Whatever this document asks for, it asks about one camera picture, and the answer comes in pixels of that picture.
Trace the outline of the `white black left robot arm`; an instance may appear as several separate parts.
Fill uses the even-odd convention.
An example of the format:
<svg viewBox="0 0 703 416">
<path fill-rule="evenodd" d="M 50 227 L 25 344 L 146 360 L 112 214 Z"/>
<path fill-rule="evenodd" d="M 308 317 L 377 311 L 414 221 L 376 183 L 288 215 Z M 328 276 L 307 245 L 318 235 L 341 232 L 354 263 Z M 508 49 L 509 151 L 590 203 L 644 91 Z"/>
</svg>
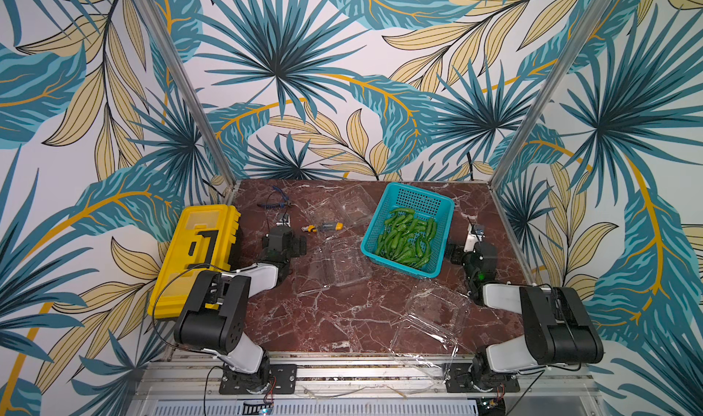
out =
<svg viewBox="0 0 703 416">
<path fill-rule="evenodd" d="M 193 264 L 199 271 L 174 329 L 176 346 L 211 355 L 223 370 L 256 386 L 269 382 L 267 352 L 245 333 L 249 299 L 272 290 L 289 276 L 291 260 L 307 254 L 307 238 L 280 225 L 262 238 L 258 262 L 234 271 L 210 263 Z"/>
</svg>

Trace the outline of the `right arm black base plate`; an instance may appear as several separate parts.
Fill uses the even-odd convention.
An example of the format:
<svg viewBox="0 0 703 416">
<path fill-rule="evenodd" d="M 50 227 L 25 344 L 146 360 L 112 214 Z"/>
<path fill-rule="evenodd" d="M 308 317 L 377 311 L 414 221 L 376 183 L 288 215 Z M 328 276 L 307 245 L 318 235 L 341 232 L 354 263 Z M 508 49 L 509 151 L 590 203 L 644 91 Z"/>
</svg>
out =
<svg viewBox="0 0 703 416">
<path fill-rule="evenodd" d="M 442 366 L 444 383 L 448 393 L 519 392 L 520 386 L 514 374 L 482 371 L 472 363 L 453 363 Z"/>
</svg>

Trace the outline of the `clear clamshell pepper container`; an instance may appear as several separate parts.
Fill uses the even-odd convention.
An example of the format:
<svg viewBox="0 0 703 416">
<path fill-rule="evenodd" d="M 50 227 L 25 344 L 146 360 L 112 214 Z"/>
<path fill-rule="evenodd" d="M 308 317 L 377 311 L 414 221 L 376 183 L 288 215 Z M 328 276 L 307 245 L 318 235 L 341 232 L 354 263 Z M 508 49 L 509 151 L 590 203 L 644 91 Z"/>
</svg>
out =
<svg viewBox="0 0 703 416">
<path fill-rule="evenodd" d="M 345 288 L 372 277 L 371 263 L 361 250 L 358 237 L 333 238 L 297 262 L 293 289 L 296 294 L 320 293 Z"/>
<path fill-rule="evenodd" d="M 377 203 L 362 185 L 355 185 L 313 205 L 306 217 L 312 225 L 342 224 L 343 229 L 365 227 L 373 218 Z"/>
</svg>

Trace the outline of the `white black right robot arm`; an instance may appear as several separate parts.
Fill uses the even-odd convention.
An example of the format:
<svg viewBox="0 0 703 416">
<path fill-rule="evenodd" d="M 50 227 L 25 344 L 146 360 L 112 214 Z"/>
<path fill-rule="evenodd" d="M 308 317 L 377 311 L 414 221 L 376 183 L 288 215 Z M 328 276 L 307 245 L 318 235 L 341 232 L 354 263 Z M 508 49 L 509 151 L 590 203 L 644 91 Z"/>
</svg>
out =
<svg viewBox="0 0 703 416">
<path fill-rule="evenodd" d="M 450 243 L 445 256 L 463 268 L 472 302 L 522 317 L 523 335 L 477 352 L 470 370 L 474 382 L 602 361 L 602 339 L 574 289 L 498 282 L 497 251 L 485 241 Z"/>
</svg>

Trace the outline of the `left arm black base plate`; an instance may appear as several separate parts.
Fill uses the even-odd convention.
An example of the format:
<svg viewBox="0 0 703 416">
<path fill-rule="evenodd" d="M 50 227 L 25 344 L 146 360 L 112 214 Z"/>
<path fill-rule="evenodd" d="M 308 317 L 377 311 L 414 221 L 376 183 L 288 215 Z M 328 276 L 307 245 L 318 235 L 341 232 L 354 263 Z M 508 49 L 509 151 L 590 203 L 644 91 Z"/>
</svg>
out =
<svg viewBox="0 0 703 416">
<path fill-rule="evenodd" d="M 226 368 L 223 372 L 219 394 L 259 395 L 273 392 L 278 395 L 292 395 L 295 392 L 298 367 L 294 364 L 263 364 L 258 372 L 245 374 Z"/>
</svg>

